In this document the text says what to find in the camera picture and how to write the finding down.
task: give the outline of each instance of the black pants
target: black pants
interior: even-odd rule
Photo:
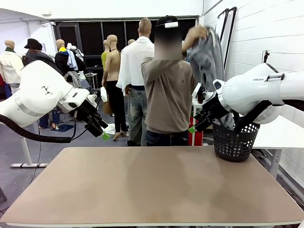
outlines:
[[[106,90],[109,94],[109,101],[114,112],[115,131],[120,130],[127,132],[128,127],[125,123],[125,112],[124,112],[124,95],[122,89],[116,87],[117,81],[106,82]]]
[[[147,146],[188,146],[188,131],[162,134],[147,130]]]

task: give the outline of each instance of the black cap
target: black cap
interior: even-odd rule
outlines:
[[[36,39],[28,39],[27,45],[24,47],[26,49],[35,49],[35,50],[42,50],[42,45]]]
[[[181,39],[180,25],[175,28],[165,28],[165,23],[179,22],[175,16],[166,16],[158,19],[155,27],[155,38],[165,42]]]

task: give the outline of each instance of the ceiling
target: ceiling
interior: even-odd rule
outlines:
[[[1,19],[0,22],[2,21],[10,21],[10,20],[17,20],[17,19],[25,19],[25,20],[41,20],[43,18],[36,17],[33,15],[29,15],[26,13],[20,13],[8,9],[2,9],[0,8],[0,15]]]

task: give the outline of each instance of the black jacket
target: black jacket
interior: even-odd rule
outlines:
[[[23,65],[27,65],[36,60],[41,60],[42,62],[45,62],[46,64],[54,68],[59,74],[62,75],[62,72],[55,65],[54,61],[50,57],[48,57],[47,54],[41,51],[27,52],[25,56],[22,57]]]
[[[78,66],[78,71],[84,71],[85,68],[85,64],[83,63],[83,61],[81,61],[80,58],[78,58],[75,53],[75,60]],[[68,54],[62,54],[60,52],[58,52],[55,55],[55,64],[56,66],[59,68],[59,70],[62,72],[63,75],[66,75],[68,71],[74,71],[74,69],[70,68],[67,65],[67,61],[68,61]]]

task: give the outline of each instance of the table edge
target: table edge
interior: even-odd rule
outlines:
[[[26,223],[11,223],[6,222],[9,226],[18,226],[18,227],[60,227],[60,228],[66,228],[66,227],[131,227],[131,226],[140,226],[140,227],[146,227],[146,226],[278,226],[278,225],[291,225],[291,224],[298,224],[301,223],[300,221],[289,221],[289,222],[266,222],[266,223],[204,223],[204,222],[198,222],[198,223],[190,223],[190,222],[184,222],[184,223],[88,223],[88,224],[26,224]]]

